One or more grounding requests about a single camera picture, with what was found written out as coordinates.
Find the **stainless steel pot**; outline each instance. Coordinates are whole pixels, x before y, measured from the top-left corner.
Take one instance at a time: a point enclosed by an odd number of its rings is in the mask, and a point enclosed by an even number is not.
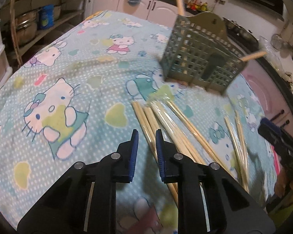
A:
[[[38,15],[38,10],[28,11],[15,19],[15,26],[19,28],[21,25],[29,23],[31,21],[36,21]]]
[[[37,23],[31,21],[20,25],[16,29],[16,37],[19,46],[25,45],[36,37],[37,34]]]
[[[258,43],[258,40],[252,35],[252,32],[249,30],[247,31],[242,27],[239,29],[239,35],[252,44]]]
[[[236,22],[230,21],[227,18],[224,18],[224,22],[228,29],[232,30],[235,33],[239,32],[240,26]]]

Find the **pink cabinet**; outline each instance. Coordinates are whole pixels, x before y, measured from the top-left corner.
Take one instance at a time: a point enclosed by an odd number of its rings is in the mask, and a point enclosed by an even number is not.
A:
[[[281,112],[281,110],[284,110],[284,114],[280,115],[280,117],[274,121],[278,122],[290,112],[287,102],[271,77],[255,60],[249,61],[247,67],[241,74],[259,98],[265,116],[268,119],[271,119]]]
[[[153,0],[147,20],[167,27],[174,27],[178,8],[174,5]]]
[[[262,66],[255,60],[249,61],[241,74],[259,98],[265,116],[268,119],[273,118],[284,110],[284,113],[273,122],[278,126],[282,126],[288,120],[289,123],[284,126],[284,129],[293,136],[293,116],[290,108],[274,81]]]

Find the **bucket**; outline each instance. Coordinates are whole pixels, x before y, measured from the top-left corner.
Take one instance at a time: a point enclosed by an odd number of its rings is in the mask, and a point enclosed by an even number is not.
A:
[[[54,10],[53,4],[43,6],[40,9],[39,11],[39,29],[40,30],[45,30],[54,26],[53,10]]]

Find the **black handle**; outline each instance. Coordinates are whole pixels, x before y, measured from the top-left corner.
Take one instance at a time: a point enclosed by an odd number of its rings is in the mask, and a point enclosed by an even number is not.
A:
[[[290,124],[290,121],[287,119],[280,127],[284,128],[286,125]]]
[[[274,121],[275,119],[277,119],[282,114],[284,114],[284,110],[283,109],[278,114],[276,114],[274,117],[272,117],[272,119],[270,121]]]

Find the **blue polka dot fabric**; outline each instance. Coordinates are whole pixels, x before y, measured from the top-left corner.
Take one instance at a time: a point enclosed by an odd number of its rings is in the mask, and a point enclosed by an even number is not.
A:
[[[139,131],[135,176],[118,184],[118,233],[176,233],[177,208],[130,102],[167,94],[239,179],[224,123],[241,116],[249,154],[250,193],[263,203],[276,174],[270,145],[257,133],[263,110],[242,76],[224,96],[164,82],[159,60],[171,29],[104,11],[39,51],[0,90],[0,211],[13,227],[75,162],[100,161]],[[184,125],[198,152],[211,160]]]

